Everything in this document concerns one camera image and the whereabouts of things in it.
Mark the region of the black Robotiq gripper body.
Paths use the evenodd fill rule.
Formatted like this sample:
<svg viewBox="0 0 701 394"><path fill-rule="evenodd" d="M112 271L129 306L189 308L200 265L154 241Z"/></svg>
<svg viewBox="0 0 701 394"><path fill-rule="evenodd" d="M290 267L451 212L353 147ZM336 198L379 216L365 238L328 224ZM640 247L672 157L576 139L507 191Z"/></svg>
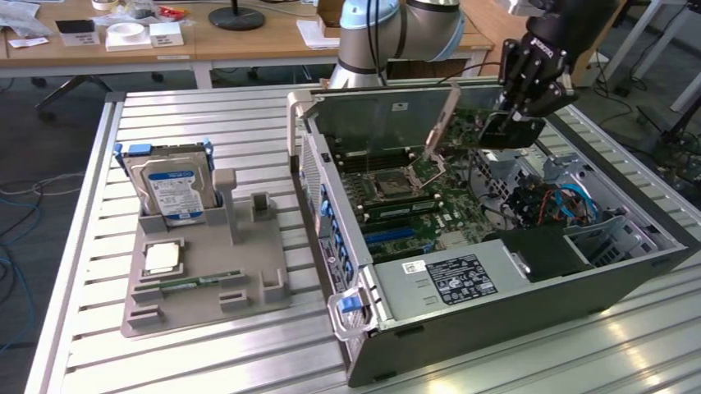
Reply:
<svg viewBox="0 0 701 394"><path fill-rule="evenodd" d="M618 9L614 0L528 1L543 13L529 16L521 43L537 63L539 81L570 74L579 56L592 47Z"/></svg>

